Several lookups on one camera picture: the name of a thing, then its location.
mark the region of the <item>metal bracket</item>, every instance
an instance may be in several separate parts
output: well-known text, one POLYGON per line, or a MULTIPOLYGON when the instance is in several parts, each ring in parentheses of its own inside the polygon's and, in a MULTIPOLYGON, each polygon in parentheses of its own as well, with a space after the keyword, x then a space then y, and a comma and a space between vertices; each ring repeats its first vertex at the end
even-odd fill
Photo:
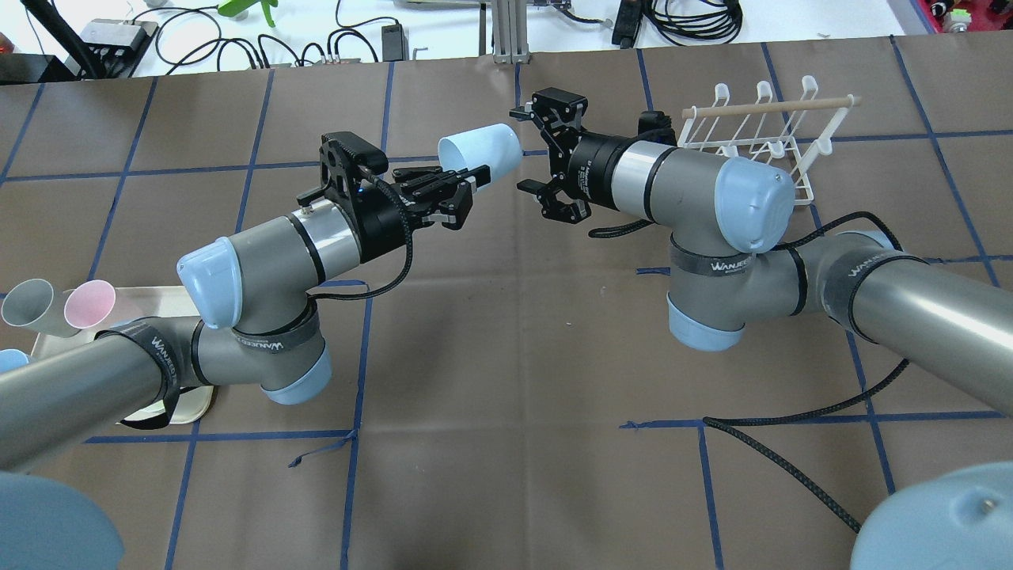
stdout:
POLYGON ((496 63, 528 63, 528 3, 525 0, 492 0, 496 63))

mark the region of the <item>black cable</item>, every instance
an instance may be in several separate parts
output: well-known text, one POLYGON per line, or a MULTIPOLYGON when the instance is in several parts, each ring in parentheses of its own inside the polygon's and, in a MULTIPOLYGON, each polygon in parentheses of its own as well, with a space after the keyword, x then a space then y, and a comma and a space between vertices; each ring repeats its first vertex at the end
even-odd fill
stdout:
POLYGON ((310 62, 309 60, 306 59, 306 52, 310 51, 310 48, 316 48, 320 52, 321 59, 326 57, 325 54, 323 53, 323 48, 320 46, 320 44, 317 44, 316 42, 310 42, 309 44, 306 45, 305 48, 303 48, 303 55, 299 58, 300 60, 302 60, 304 64, 309 62, 310 65, 313 65, 313 62, 310 62))
POLYGON ((337 51, 337 44, 341 40, 342 37, 346 37, 348 35, 353 35, 355 37, 362 39, 363 43, 366 44, 366 47, 370 49, 370 53, 373 54, 373 63, 380 63, 380 58, 377 56, 377 51, 373 49, 373 44, 370 44, 370 40, 367 39, 365 35, 363 35, 362 33, 359 32, 359 30, 356 29, 342 30, 340 33, 337 34, 337 37, 334 38, 334 55, 337 56, 338 59, 340 59, 341 56, 337 51))
POLYGON ((179 69, 180 67, 191 65, 191 64, 196 63, 196 62, 188 62, 186 60, 188 60, 194 54, 197 54, 201 50, 207 48, 208 46, 217 46, 219 44, 222 44, 224 46, 225 43, 232 43, 232 42, 236 42, 238 39, 239 39, 238 37, 215 37, 214 39, 209 39, 209 40, 205 42, 204 44, 201 44, 197 48, 193 48, 193 50, 191 50, 190 53, 186 54, 178 62, 176 62, 175 64, 173 64, 172 67, 170 67, 169 70, 165 72, 165 74, 166 75, 171 75, 173 71, 179 69))
POLYGON ((823 503, 827 505, 830 508, 830 510, 833 511, 834 514, 838 516, 838 518, 843 520, 844 523, 847 524, 849 528, 854 531, 856 534, 862 530, 862 525, 858 522, 858 520, 855 519, 854 516, 851 515, 851 513, 845 510, 845 508, 842 507, 840 503, 835 501, 834 498, 827 493, 827 491, 824 491, 822 487, 816 485, 815 482, 809 479, 804 473, 799 471, 798 468, 793 466, 791 462, 785 460, 784 458, 779 456, 776 452, 774 452, 770 447, 767 447, 763 443, 760 443, 756 439, 753 439, 746 433, 727 424, 723 424, 715 420, 714 418, 704 418, 703 423, 706 424, 708 427, 723 431, 724 433, 731 435, 735 439, 738 439, 743 443, 746 443, 750 447, 759 452, 761 455, 763 455, 763 457, 774 462, 774 464, 776 464, 777 467, 788 472, 788 474, 790 474, 791 477, 794 477, 799 483, 801 483, 806 489, 808 489, 810 493, 812 493, 813 495, 816 496, 817 499, 823 501, 823 503))
POLYGON ((365 21, 361 21, 359 23, 354 23, 354 24, 350 24, 350 25, 344 25, 343 23, 341 23, 337 19, 337 11, 340 10, 340 9, 341 9, 341 0, 337 0, 337 4, 334 5, 334 23, 337 24, 337 27, 343 27, 343 28, 349 28, 350 29, 350 28, 359 27, 359 26, 366 25, 368 23, 373 23, 375 21, 380 21, 380 20, 391 20, 394 23, 398 23, 398 24, 401 23, 394 16, 378 16, 378 17, 375 17, 375 18, 370 18, 370 19, 365 20, 365 21))
POLYGON ((265 66, 270 67, 270 62, 267 61, 267 53, 263 50, 264 39, 274 39, 278 44, 281 44, 283 48, 285 48, 286 50, 289 51, 290 54, 292 54, 292 58, 295 60, 295 65, 299 65, 299 55, 296 54, 296 51, 293 50, 288 44, 282 42, 281 39, 275 37, 274 35, 267 33, 260 33, 259 35, 256 36, 256 45, 260 48, 260 56, 263 57, 263 63, 265 66))
POLYGON ((663 0, 664 11, 657 9, 658 0, 641 1, 644 17, 657 29, 661 37, 675 46, 687 46, 681 39, 720 40, 721 44, 729 44, 743 29, 743 8, 738 0, 699 0, 718 9, 692 15, 669 12, 669 0, 663 0))
POLYGON ((570 19, 572 21, 575 21, 577 23, 595 23, 595 24, 598 24, 598 23, 603 23, 605 21, 605 20, 600 20, 598 18, 581 18, 580 16, 574 14, 573 12, 567 10, 566 8, 563 8, 559 4, 553 4, 553 6, 555 6, 556 10, 559 10, 560 14, 566 16, 568 19, 570 19))
POLYGON ((309 297, 312 301, 336 300, 342 302, 358 302, 376 298, 377 296, 382 296, 394 288, 397 288, 398 284, 404 280, 404 277, 408 275, 408 271, 411 270, 411 260, 414 256, 414 252, 412 251, 411 244, 411 221, 408 219, 408 208, 404 205, 404 200, 397 194, 397 190, 395 190, 389 183, 381 179, 380 176, 370 172, 366 175, 366 179, 373 182, 373 184, 379 188, 387 199, 390 199, 391 203, 393 203, 397 209, 397 215, 401 219, 401 227, 404 229, 404 266, 401 267, 401 272, 399 272, 393 280, 384 284, 384 287, 379 290, 367 292, 365 294, 353 294, 350 296, 343 296, 340 294, 315 294, 309 297))
POLYGON ((24 19, 28 20, 28 25, 31 26, 31 32, 35 34, 35 43, 38 44, 38 53, 45 55, 46 48, 43 48, 43 40, 38 37, 38 31, 35 29, 35 22, 31 21, 31 14, 28 13, 28 8, 24 8, 24 19))
POLYGON ((204 10, 217 10, 217 9, 218 9, 218 6, 203 6, 201 8, 177 8, 177 7, 174 7, 174 6, 163 6, 161 8, 151 8, 150 10, 145 10, 144 12, 141 12, 137 16, 134 16, 134 20, 133 21, 136 22, 137 18, 141 17, 142 15, 147 14, 149 12, 154 12, 154 11, 157 11, 157 10, 178 10, 179 13, 173 14, 173 15, 169 16, 168 19, 166 19, 164 22, 162 22, 162 25, 158 28, 158 31, 155 33, 155 39, 154 39, 155 55, 158 56, 158 59, 162 60, 163 63, 166 63, 166 64, 171 65, 171 66, 178 67, 180 65, 194 65, 194 64, 201 63, 204 60, 206 60, 206 59, 210 58, 211 56, 215 55, 215 50, 218 48, 218 46, 215 45, 214 47, 212 47, 212 49, 207 54, 204 54, 201 57, 199 57, 199 58, 197 58, 197 59, 194 59, 192 61, 188 61, 188 62, 183 63, 186 58, 180 59, 178 61, 170 61, 170 60, 165 59, 165 56, 162 55, 162 46, 161 46, 161 44, 162 44, 162 34, 164 33, 166 27, 168 27, 169 23, 172 22, 172 20, 174 20, 176 18, 179 18, 179 17, 183 17, 183 16, 186 16, 186 15, 189 15, 189 14, 200 14, 200 15, 202 15, 202 16, 210 19, 211 22, 213 24, 215 24, 215 28, 218 30, 218 37, 216 37, 216 39, 224 39, 225 36, 222 33, 222 24, 218 22, 218 20, 215 18, 215 16, 213 16, 213 15, 211 15, 211 14, 209 14, 209 13, 207 13, 207 12, 204 11, 204 10))
POLYGON ((833 414, 835 412, 840 412, 841 410, 846 410, 855 406, 856 404, 861 404, 866 400, 872 398, 873 396, 882 392, 882 390, 893 383, 901 376, 911 361, 907 358, 901 360, 901 362, 893 368, 889 375, 879 384, 870 388, 869 390, 845 400, 844 402, 838 402, 832 406, 827 406, 826 408, 820 408, 819 410, 811 410, 809 412, 802 412, 801 414, 792 414, 790 416, 778 416, 774 418, 710 418, 715 422, 720 422, 727 426, 738 426, 738 427, 757 427, 757 426, 779 426, 784 424, 791 424, 794 422, 800 422, 803 420, 811 420, 812 418, 819 418, 821 416, 826 416, 828 414, 833 414))
POLYGON ((215 68, 218 69, 218 71, 222 71, 222 54, 225 53, 225 48, 227 48, 230 44, 234 44, 238 46, 240 49, 242 49, 243 53, 246 54, 246 59, 250 63, 250 69, 256 69, 257 66, 256 63, 253 61, 253 56, 250 54, 249 50, 246 49, 246 46, 243 46, 242 43, 239 42, 239 39, 235 37, 230 37, 225 39, 225 42, 223 42, 222 45, 218 48, 218 60, 215 63, 215 68))
POLYGON ((883 232, 883 234, 886 235, 886 239, 889 239, 889 243, 890 245, 893 246, 894 249, 897 249, 898 251, 904 250, 901 247, 901 241, 898 240, 897 236, 893 235, 893 232, 890 231, 888 227, 886 227, 886 224, 884 224, 882 220, 880 220, 875 214, 864 211, 852 212, 850 214, 841 216, 840 218, 824 226, 821 226, 819 229, 816 229, 812 233, 809 233, 805 237, 802 237, 801 239, 796 239, 794 241, 789 241, 787 243, 778 243, 777 245, 774 246, 773 250, 776 251, 779 249, 793 249, 796 247, 801 247, 802 245, 805 245, 806 243, 812 241, 816 237, 826 234, 828 231, 834 229, 835 227, 857 219, 866 219, 872 222, 879 231, 883 232))
POLYGON ((800 414, 792 414, 790 416, 779 416, 775 418, 727 419, 727 418, 706 417, 703 419, 703 423, 708 427, 712 427, 714 429, 723 431, 728 435, 731 435, 735 439, 738 439, 743 443, 759 452, 768 460, 774 462, 774 464, 776 464, 779 468, 783 469, 784 471, 788 472, 788 474, 790 474, 806 489, 808 489, 810 493, 812 493, 813 495, 816 496, 816 498, 823 501, 823 503, 827 505, 827 507, 829 507, 830 510, 833 511, 834 514, 836 514, 841 520, 843 520, 844 523, 847 524, 852 531, 858 533, 862 528, 861 524, 859 524, 859 522, 855 520, 855 517, 852 516, 844 507, 842 507, 840 503, 835 501, 834 498, 830 496, 830 494, 824 491, 822 487, 816 485, 815 482, 813 482, 798 468, 792 465, 791 462, 785 460, 770 447, 767 447, 763 443, 760 443, 756 439, 750 437, 743 431, 739 431, 732 426, 756 427, 756 426, 784 425, 794 422, 800 422, 802 420, 810 420, 812 418, 819 418, 821 416, 833 414, 834 412, 840 412, 841 410, 845 410, 847 408, 855 406, 856 404, 865 402, 868 399, 875 396, 876 394, 878 394, 879 392, 881 392, 884 388, 892 384, 893 381, 895 381, 898 377, 901 376, 902 373, 905 372, 905 370, 908 368, 908 364, 910 364, 910 361, 907 358, 901 360, 901 362, 895 368, 893 368, 893 371, 891 371, 890 374, 887 375, 886 378, 880 381, 876 386, 870 388, 869 390, 866 390, 865 392, 859 394, 858 396, 849 398, 844 402, 839 402, 832 406, 820 408, 819 410, 802 412, 800 414))
POLYGON ((594 237, 596 239, 610 239, 612 237, 621 237, 643 229, 654 222, 648 220, 637 220, 635 222, 630 222, 625 225, 617 225, 611 227, 596 227, 595 229, 588 232, 588 237, 594 237))
POLYGON ((257 65, 262 69, 267 68, 267 63, 260 59, 260 54, 257 53, 256 46, 254 46, 252 42, 245 37, 233 37, 232 39, 246 44, 246 46, 249 47, 250 52, 253 52, 253 60, 256 61, 257 65))

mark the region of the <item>pink cup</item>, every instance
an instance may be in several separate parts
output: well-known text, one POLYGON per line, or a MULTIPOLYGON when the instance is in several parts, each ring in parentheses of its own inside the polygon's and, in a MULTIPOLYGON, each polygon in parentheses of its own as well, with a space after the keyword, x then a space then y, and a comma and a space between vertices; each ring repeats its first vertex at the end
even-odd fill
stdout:
POLYGON ((64 319, 77 329, 107 328, 142 317, 136 305, 123 297, 107 280, 82 282, 67 298, 64 319))

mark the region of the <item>dish rack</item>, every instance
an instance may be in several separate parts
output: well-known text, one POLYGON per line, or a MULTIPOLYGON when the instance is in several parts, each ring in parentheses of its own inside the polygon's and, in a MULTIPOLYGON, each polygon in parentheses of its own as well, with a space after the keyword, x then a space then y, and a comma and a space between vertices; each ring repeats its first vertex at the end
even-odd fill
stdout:
POLYGON ((684 108, 685 119, 679 135, 680 148, 709 150, 722 156, 743 156, 770 164, 774 160, 787 158, 791 166, 791 179, 795 182, 795 205, 812 202, 814 194, 808 171, 817 155, 829 155, 834 151, 832 137, 848 115, 852 107, 862 102, 862 97, 848 94, 844 97, 816 98, 820 86, 811 75, 802 77, 802 96, 798 100, 774 100, 774 91, 769 81, 757 83, 757 98, 752 104, 728 104, 731 93, 724 83, 714 85, 714 102, 710 106, 684 108), (820 136, 811 141, 795 138, 795 133, 809 110, 836 109, 827 121, 820 136), (765 124, 771 113, 781 113, 784 127, 780 134, 767 136, 765 124), (723 140, 714 139, 718 123, 737 120, 734 134, 723 140))

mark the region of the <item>white cup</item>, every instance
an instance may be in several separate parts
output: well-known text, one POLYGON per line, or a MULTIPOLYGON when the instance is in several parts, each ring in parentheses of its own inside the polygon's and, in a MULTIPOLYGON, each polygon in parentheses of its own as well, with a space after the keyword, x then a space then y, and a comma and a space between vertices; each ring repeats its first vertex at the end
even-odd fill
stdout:
POLYGON ((70 338, 78 333, 64 320, 63 309, 70 297, 45 278, 18 282, 0 307, 0 318, 11 327, 28 329, 43 335, 70 338))
POLYGON ((440 139, 437 154, 444 170, 470 170, 482 164, 488 165, 489 183, 517 168, 523 156, 517 133, 502 123, 444 137, 440 139))
POLYGON ((108 328, 141 317, 135 304, 116 296, 112 284, 101 278, 82 282, 64 306, 64 319, 77 329, 108 328))

